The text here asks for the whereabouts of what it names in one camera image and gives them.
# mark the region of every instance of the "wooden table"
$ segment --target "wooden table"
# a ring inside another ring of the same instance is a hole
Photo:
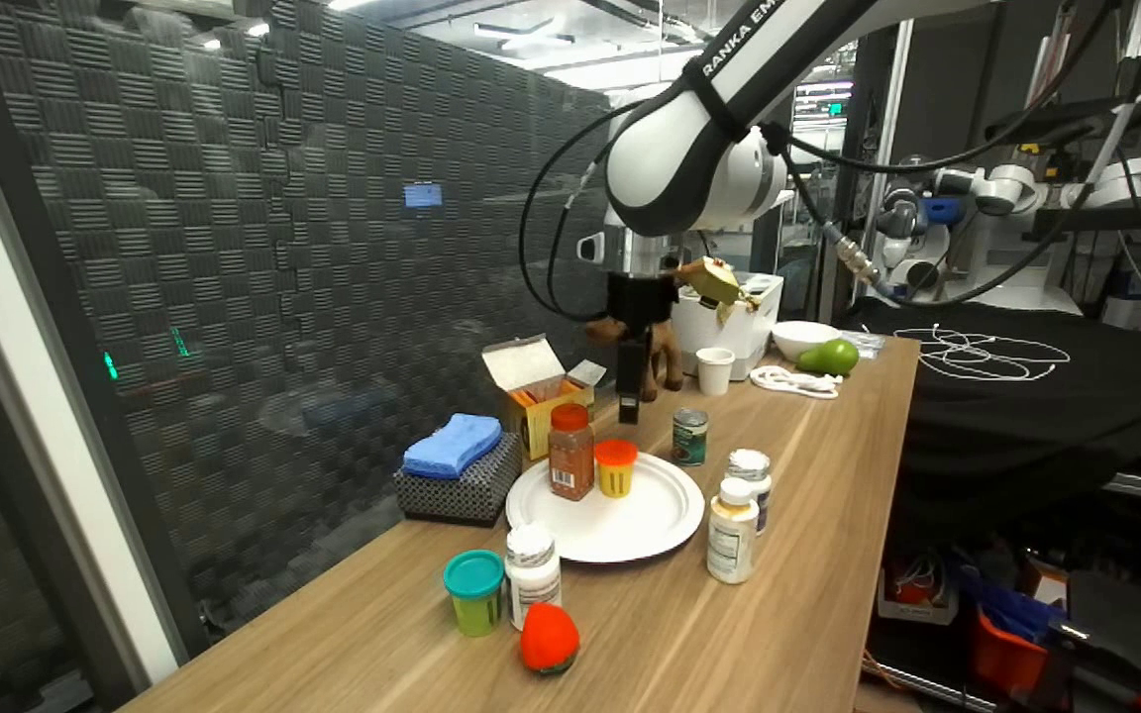
[[[841,401],[665,393],[623,429],[671,454],[675,412],[710,412],[710,465],[685,467],[718,488],[727,447],[775,465],[772,524],[749,582],[704,573],[696,531],[681,550],[630,568],[561,568],[566,609],[582,631],[561,676],[531,676],[515,634],[459,638],[441,587],[462,545],[504,550],[504,524],[401,524],[255,619],[125,709],[850,709],[871,595],[889,533],[896,467],[914,388],[914,344],[889,340]]]

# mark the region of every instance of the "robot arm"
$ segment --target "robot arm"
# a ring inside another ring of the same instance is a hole
[[[753,123],[842,41],[906,16],[996,0],[753,0],[635,111],[605,156],[605,194],[635,234],[727,231],[784,190],[784,164]]]

